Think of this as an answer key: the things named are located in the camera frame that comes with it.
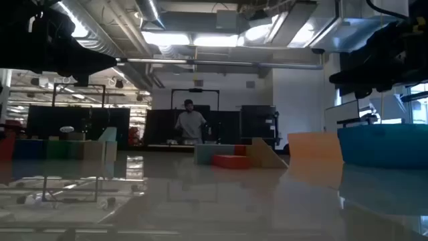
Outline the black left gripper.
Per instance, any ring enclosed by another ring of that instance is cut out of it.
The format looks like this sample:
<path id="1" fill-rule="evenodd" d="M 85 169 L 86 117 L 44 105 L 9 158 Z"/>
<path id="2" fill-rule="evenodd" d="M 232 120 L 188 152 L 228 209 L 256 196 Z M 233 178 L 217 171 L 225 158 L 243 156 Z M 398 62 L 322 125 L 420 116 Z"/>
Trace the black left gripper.
<path id="1" fill-rule="evenodd" d="M 72 34 L 76 28 L 68 15 L 49 7 L 21 6 L 19 19 L 29 21 L 24 31 L 19 68 L 64 76 L 89 76 L 117 65 L 116 58 L 82 47 Z"/>

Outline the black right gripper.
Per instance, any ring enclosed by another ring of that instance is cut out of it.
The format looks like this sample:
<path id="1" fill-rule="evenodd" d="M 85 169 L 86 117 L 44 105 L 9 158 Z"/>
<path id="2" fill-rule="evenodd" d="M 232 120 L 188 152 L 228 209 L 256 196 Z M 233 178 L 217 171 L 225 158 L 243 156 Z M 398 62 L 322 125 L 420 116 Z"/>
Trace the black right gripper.
<path id="1" fill-rule="evenodd" d="M 353 88 L 412 85 L 427 81 L 427 17 L 391 22 L 366 41 L 366 64 L 342 70 L 329 82 Z"/>

